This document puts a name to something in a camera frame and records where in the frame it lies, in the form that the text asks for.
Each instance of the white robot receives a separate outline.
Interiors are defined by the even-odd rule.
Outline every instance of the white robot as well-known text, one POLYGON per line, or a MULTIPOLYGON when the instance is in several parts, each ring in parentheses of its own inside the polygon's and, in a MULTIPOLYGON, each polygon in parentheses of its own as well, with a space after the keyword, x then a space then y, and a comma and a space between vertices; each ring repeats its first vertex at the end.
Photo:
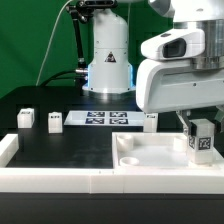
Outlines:
POLYGON ((137 104, 146 114, 177 111, 191 159, 211 162, 215 129, 223 131, 224 0, 149 0, 149 4, 160 15, 173 17, 174 27, 141 46, 147 59, 137 73, 137 104), (189 110, 210 106, 219 109, 217 124, 188 120, 189 110), (194 150, 200 153, 198 158, 192 156, 194 150))
MULTIPOLYGON (((118 0, 118 3, 136 1, 139 0, 118 0)), ((128 62, 128 25, 111 11, 116 6, 116 0, 81 0, 76 5, 81 22, 91 17, 94 20, 94 58, 88 69, 83 70, 82 66, 76 70, 76 73, 88 74, 84 95, 121 99, 135 94, 133 69, 128 62)))

